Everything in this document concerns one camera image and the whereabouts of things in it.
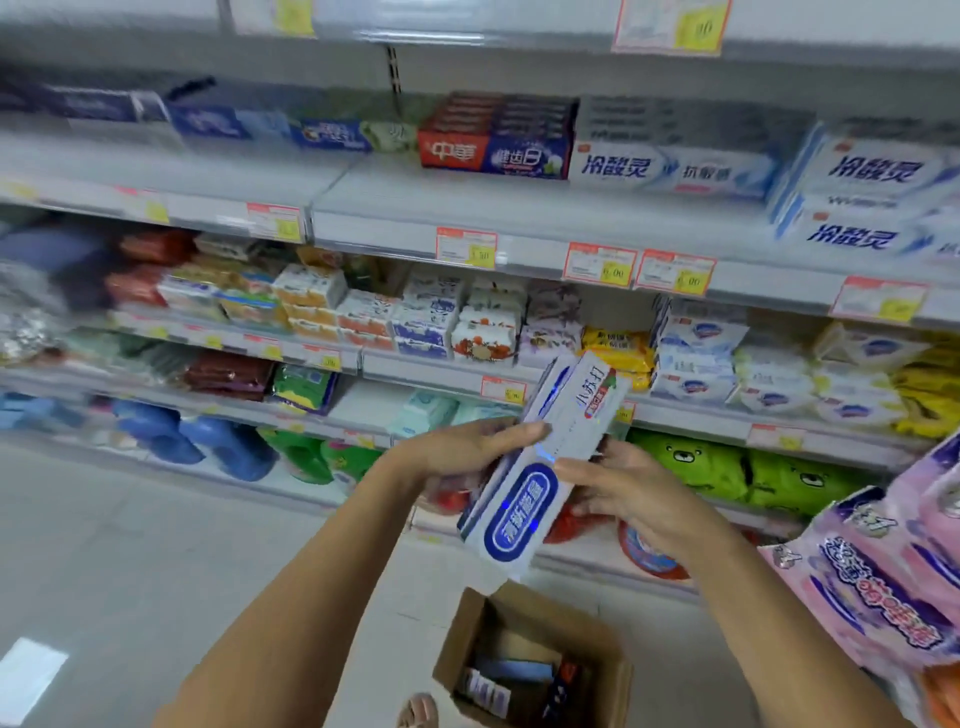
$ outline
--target blue detergent bottle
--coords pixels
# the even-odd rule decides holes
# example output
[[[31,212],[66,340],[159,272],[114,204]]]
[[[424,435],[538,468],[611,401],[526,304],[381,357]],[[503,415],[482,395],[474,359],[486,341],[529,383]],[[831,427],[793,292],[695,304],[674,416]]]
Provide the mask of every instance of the blue detergent bottle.
[[[117,429],[133,437],[140,447],[168,463],[195,465],[204,454],[178,430],[180,412],[155,404],[115,400]]]
[[[220,470],[238,480],[259,480],[276,462],[276,450],[250,425],[206,415],[183,417],[180,433],[213,457]]]

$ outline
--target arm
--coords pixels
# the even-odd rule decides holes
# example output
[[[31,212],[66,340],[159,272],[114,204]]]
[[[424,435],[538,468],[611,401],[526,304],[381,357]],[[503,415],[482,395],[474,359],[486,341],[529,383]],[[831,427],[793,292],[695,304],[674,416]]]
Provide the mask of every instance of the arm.
[[[580,512],[627,521],[697,582],[770,728],[909,728],[746,539],[647,453],[608,444],[603,464],[558,460],[591,486]]]
[[[321,726],[350,645],[424,484],[483,470],[545,428],[486,420],[388,450],[187,676],[155,728]]]

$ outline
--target supermarket aisle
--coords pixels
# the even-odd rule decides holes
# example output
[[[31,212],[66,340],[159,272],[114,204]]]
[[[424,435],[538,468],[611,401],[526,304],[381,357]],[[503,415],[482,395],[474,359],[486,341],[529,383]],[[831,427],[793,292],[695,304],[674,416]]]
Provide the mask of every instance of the supermarket aisle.
[[[148,725],[321,522],[9,443],[0,444],[0,473],[0,654],[18,637],[69,654],[27,728]],[[328,728],[393,726],[402,698],[420,690],[441,699],[444,728],[468,723],[430,672],[463,588],[490,591],[500,581],[458,549],[401,542]],[[628,725],[757,725],[739,669],[702,609],[546,572],[531,583],[620,630],[636,669]]]

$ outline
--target lengsuanling toothpaste box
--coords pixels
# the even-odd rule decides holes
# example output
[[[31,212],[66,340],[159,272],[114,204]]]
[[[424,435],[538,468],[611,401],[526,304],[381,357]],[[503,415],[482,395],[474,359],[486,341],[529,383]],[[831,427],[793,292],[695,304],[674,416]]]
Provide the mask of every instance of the lengsuanling toothpaste box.
[[[553,463],[558,457],[589,460],[630,388],[592,352],[554,360],[523,415],[523,422],[549,423],[550,434],[500,460],[457,524],[467,547],[511,577],[527,571],[573,489],[557,478]]]

